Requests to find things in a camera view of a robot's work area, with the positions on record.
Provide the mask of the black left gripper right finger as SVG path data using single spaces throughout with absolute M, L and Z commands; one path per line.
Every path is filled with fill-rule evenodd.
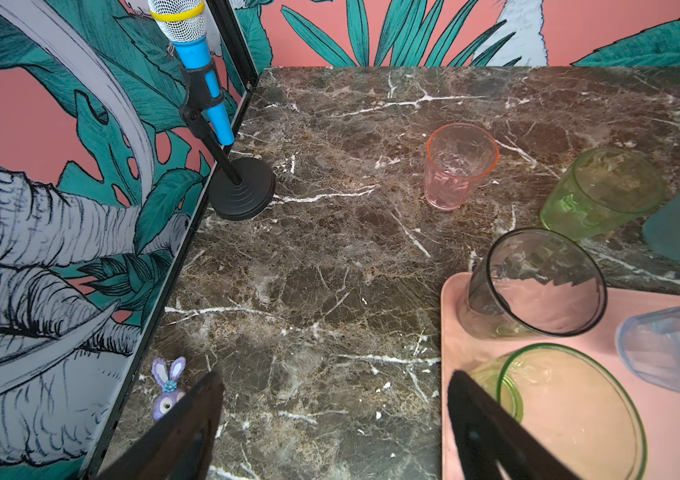
M 447 409 L 465 478 L 576 477 L 462 370 L 449 382 Z

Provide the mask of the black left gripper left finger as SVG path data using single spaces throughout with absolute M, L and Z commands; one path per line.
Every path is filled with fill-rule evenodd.
M 217 372 L 206 374 L 187 395 L 101 479 L 204 479 L 223 410 L 225 386 Z

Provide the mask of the tall green glass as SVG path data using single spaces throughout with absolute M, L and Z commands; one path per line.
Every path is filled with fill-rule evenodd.
M 536 343 L 476 363 L 468 374 L 578 477 L 644 477 L 648 446 L 638 410 L 592 357 Z

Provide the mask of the tall smoky grey glass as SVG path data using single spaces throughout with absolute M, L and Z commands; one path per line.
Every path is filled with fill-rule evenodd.
M 606 313 L 604 276 L 566 236 L 541 228 L 497 239 L 472 272 L 458 303 L 458 321 L 482 340 L 584 334 Z

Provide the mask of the short pink glass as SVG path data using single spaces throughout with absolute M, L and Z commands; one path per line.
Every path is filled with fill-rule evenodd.
M 485 129 L 470 123 L 452 123 L 438 128 L 426 145 L 426 200 L 443 211 L 460 208 L 496 167 L 498 160 L 499 146 Z

